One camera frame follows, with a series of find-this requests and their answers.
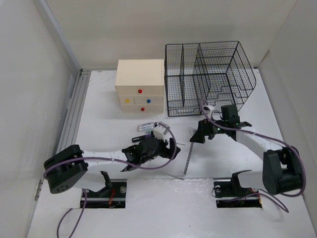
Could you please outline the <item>clear blue pen pack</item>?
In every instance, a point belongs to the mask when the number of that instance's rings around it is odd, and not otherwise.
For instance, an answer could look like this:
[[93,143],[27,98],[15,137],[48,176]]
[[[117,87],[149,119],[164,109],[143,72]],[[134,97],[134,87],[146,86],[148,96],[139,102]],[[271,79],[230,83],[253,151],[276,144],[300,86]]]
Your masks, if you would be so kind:
[[147,132],[147,131],[153,131],[154,128],[156,128],[157,126],[159,126],[158,122],[148,122],[148,123],[139,124],[137,129],[138,129],[138,132]]

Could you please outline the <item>purple black highlighter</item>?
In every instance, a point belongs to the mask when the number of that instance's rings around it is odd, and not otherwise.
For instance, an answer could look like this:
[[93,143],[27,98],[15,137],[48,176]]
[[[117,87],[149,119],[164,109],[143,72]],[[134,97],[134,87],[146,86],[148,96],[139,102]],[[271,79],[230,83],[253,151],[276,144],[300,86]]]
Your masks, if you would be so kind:
[[149,138],[149,137],[151,137],[151,136],[152,136],[151,134],[147,134],[147,135],[142,135],[142,136],[134,137],[134,138],[132,138],[132,142],[133,142],[133,143],[140,142],[140,141],[145,140],[145,139],[147,139],[147,138]]

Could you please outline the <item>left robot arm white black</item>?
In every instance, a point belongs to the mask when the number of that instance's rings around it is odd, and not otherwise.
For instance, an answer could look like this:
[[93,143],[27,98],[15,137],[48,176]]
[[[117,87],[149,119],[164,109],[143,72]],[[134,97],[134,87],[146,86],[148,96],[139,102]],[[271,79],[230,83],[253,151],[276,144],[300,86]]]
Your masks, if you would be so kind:
[[110,153],[82,151],[79,145],[71,145],[44,163],[44,178],[50,192],[59,194],[73,187],[107,196],[113,188],[109,173],[111,165],[125,164],[123,172],[145,169],[144,164],[157,157],[170,162],[181,151],[175,140],[158,139],[145,135],[132,139],[133,145]]

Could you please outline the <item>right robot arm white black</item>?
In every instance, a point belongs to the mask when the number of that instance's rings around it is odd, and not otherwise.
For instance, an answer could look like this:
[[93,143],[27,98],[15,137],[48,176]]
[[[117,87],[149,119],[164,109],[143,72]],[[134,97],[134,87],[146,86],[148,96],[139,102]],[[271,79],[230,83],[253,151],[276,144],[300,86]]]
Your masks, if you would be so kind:
[[212,140],[218,134],[225,134],[238,142],[255,155],[263,163],[261,171],[240,171],[233,173],[229,183],[230,191],[241,195],[248,188],[264,189],[269,194],[291,197],[291,191],[298,190],[303,194],[306,188],[306,172],[297,149],[286,142],[256,132],[253,126],[241,121],[235,105],[221,107],[221,117],[212,117],[215,108],[201,104],[205,119],[198,122],[198,128],[190,142],[204,144],[206,139]]

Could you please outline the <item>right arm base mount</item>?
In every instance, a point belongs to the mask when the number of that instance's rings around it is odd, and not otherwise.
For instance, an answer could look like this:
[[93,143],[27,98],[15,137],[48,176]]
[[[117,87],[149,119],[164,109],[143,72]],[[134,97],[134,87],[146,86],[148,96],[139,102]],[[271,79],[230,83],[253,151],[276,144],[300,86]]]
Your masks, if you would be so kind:
[[262,208],[261,199],[250,188],[242,188],[237,179],[216,178],[213,181],[212,196],[217,208]]

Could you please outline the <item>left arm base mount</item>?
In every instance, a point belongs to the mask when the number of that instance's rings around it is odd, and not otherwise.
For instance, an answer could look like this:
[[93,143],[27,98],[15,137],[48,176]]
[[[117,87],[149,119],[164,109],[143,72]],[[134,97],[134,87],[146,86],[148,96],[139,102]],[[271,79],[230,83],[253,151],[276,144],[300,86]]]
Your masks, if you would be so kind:
[[127,180],[111,179],[107,172],[87,172],[76,184],[82,192],[80,207],[91,209],[125,208]]

